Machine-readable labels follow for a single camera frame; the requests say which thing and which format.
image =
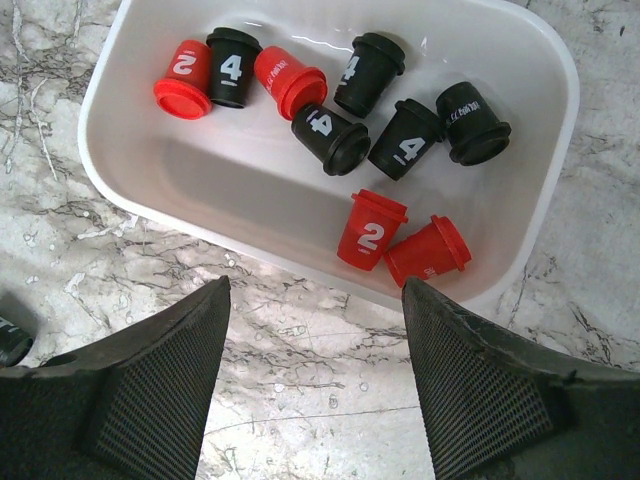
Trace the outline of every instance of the white plastic tray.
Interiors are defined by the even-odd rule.
[[[399,99],[434,108],[470,80],[512,143],[496,159],[462,167],[434,147],[393,182],[369,162],[328,177],[255,82],[244,110],[214,107],[197,121],[156,105],[153,83],[178,44],[236,27],[323,69],[330,97],[367,31],[394,34],[407,70],[367,118],[372,139]],[[496,298],[523,268],[555,188],[576,120],[579,83],[556,32],[497,0],[124,0],[82,105],[79,144],[91,181],[116,205],[307,278],[398,309],[384,262],[371,273],[336,255],[351,194],[369,188],[409,206],[396,241],[448,215],[474,260],[433,284],[469,308]],[[330,108],[336,108],[331,100]]]

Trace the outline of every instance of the cup lid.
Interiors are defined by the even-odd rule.
[[[491,160],[509,146],[511,125],[499,122],[490,130],[459,142],[449,152],[449,157],[464,166],[479,165]]]
[[[413,113],[420,120],[424,121],[429,128],[431,128],[431,132],[437,142],[443,142],[447,137],[446,130],[444,129],[444,125],[442,124],[440,117],[420,102],[417,102],[412,98],[400,100],[396,102],[396,110],[400,110],[401,108]]]
[[[351,195],[356,202],[361,202],[368,208],[395,220],[399,223],[407,223],[407,207],[403,204],[379,195],[371,190],[361,189],[360,192]]]
[[[163,78],[153,86],[158,106],[185,120],[196,120],[211,111],[209,98],[193,85],[173,78]]]
[[[470,262],[472,258],[464,238],[462,238],[462,235],[460,235],[460,232],[448,217],[432,215],[431,221],[440,232],[444,243],[447,244],[458,270],[463,271],[465,264]]]
[[[393,62],[398,66],[398,75],[402,75],[404,73],[404,50],[402,50],[396,42],[378,33],[369,32],[360,37],[356,37],[353,40],[352,45],[355,48],[359,43],[363,43],[380,50],[391,58],[391,60],[393,60]]]
[[[282,87],[278,96],[278,111],[287,120],[293,120],[298,110],[309,103],[322,105],[329,89],[322,70],[307,67],[301,70]]]
[[[329,159],[324,162],[327,175],[346,175],[360,165],[371,147],[369,130],[362,123],[347,128],[333,142],[329,149]]]
[[[235,28],[218,27],[207,35],[207,45],[211,47],[216,40],[231,40],[234,42],[244,43],[245,45],[252,47],[256,52],[261,52],[262,47],[260,42],[248,33],[241,32]]]

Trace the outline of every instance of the red cup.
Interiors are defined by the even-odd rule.
[[[322,105],[327,98],[327,78],[316,67],[307,67],[280,47],[267,47],[256,58],[256,78],[278,104],[278,112],[293,120],[308,103]]]
[[[153,86],[158,106],[185,120],[195,120],[211,111],[207,95],[211,50],[204,43],[185,40],[180,44],[164,78]]]
[[[354,193],[351,215],[344,228],[338,257],[362,270],[373,270],[402,223],[407,207],[362,189]]]
[[[427,280],[455,268],[463,271],[471,261],[471,252],[451,220],[433,215],[431,222],[384,254],[399,287],[412,275]]]

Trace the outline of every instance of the small plastic cup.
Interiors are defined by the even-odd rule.
[[[396,114],[369,153],[369,160],[393,180],[400,180],[436,143],[445,139],[438,116],[408,98],[396,103]]]
[[[404,72],[404,51],[377,33],[356,37],[353,48],[333,100],[352,115],[365,118],[391,81]]]
[[[501,122],[469,82],[457,83],[436,100],[451,143],[451,160],[470,166],[491,160],[509,146],[511,126]]]
[[[407,207],[365,189],[351,198],[355,202],[338,246],[338,257],[349,265],[371,271],[400,225],[407,223]]]
[[[262,51],[258,40],[233,28],[219,27],[207,36],[211,48],[209,98],[216,105],[244,108],[253,65]]]
[[[287,120],[308,103],[322,105],[327,98],[327,78],[316,67],[307,67],[280,47],[265,48],[256,59],[256,77],[278,104]]]
[[[20,363],[32,345],[27,332],[0,317],[0,369]]]
[[[164,78],[153,86],[158,106],[171,115],[195,120],[211,111],[206,94],[209,85],[209,47],[196,40],[180,44]]]
[[[451,220],[433,215],[429,225],[389,249],[384,261],[402,287],[410,276],[427,280],[456,268],[463,271],[471,252]]]
[[[352,124],[322,105],[304,106],[291,131],[323,164],[327,175],[346,175],[367,156],[371,139],[367,127]]]

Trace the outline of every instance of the white number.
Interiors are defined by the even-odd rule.
[[[178,55],[178,60],[179,61],[173,66],[173,73],[177,73],[178,75],[189,75],[192,72],[192,69],[189,67],[196,63],[196,57],[183,54]]]
[[[311,124],[311,130],[320,132],[325,137],[331,133],[331,129],[333,128],[331,125],[331,117],[326,113],[320,118],[314,118],[309,123]]]
[[[356,65],[358,64],[358,60],[360,60],[360,57],[358,57],[357,55],[351,57],[351,60],[349,60],[349,65],[347,65],[347,69],[342,74],[343,80],[349,80],[356,74]]]
[[[384,236],[384,228],[377,223],[367,223],[364,226],[365,231],[371,233],[365,233],[358,240],[358,245],[362,245],[364,248],[368,248],[369,250],[377,250],[378,245],[376,245],[376,240],[380,240]]]
[[[242,76],[242,70],[240,70],[241,61],[242,57],[240,55],[231,55],[220,65],[220,72],[229,75],[231,80],[238,80]]]
[[[400,148],[404,150],[404,158],[406,160],[413,160],[418,156],[418,150],[424,147],[424,144],[427,143],[420,137],[418,138],[410,138],[408,140],[404,140],[400,143]]]

